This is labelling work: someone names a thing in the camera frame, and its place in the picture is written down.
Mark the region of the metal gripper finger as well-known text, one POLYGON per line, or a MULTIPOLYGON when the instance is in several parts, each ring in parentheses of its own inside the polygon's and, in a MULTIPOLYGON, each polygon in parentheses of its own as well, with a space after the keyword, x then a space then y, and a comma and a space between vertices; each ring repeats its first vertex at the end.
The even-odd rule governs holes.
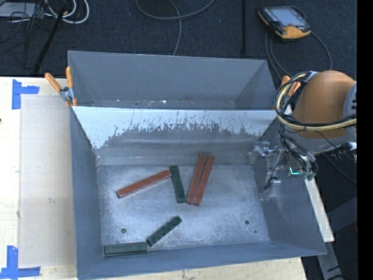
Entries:
POLYGON ((258 157, 269 158, 279 152, 277 146, 271 146, 269 141, 256 141, 252 149, 248 152, 248 161, 250 164, 256 163, 258 157))
POLYGON ((261 201, 267 201, 271 198, 277 198, 281 187, 281 179, 277 176, 272 176, 264 185, 263 191, 260 195, 261 201))

